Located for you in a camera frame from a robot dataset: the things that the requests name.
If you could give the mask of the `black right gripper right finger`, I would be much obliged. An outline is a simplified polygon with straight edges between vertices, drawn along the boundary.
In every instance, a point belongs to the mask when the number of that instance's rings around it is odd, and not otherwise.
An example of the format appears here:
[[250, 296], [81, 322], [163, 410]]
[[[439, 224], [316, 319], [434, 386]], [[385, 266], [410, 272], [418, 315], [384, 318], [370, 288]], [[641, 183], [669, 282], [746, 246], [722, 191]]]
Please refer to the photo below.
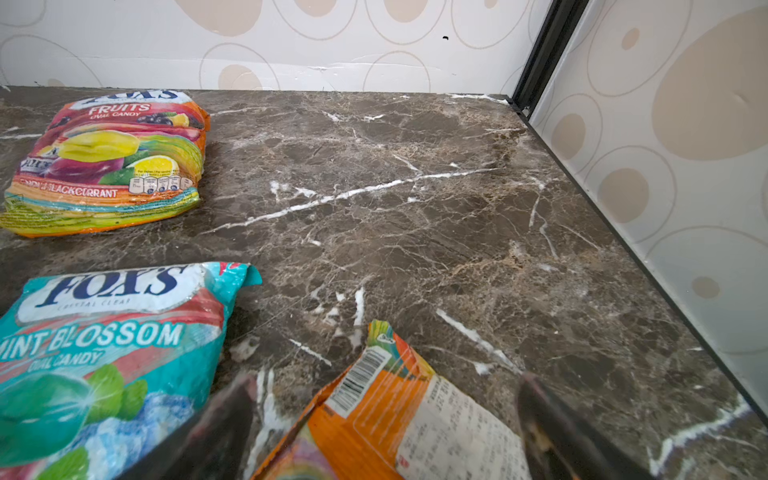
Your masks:
[[517, 414], [533, 479], [653, 479], [531, 373], [521, 379]]

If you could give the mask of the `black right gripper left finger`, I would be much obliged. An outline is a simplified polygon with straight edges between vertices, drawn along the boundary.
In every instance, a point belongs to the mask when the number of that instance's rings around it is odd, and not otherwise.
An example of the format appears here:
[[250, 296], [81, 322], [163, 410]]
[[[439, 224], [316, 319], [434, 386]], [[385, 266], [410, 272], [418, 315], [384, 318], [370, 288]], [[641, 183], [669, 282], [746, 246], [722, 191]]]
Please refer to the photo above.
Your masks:
[[122, 479], [234, 479], [250, 436], [258, 382], [239, 374], [204, 408], [120, 477]]

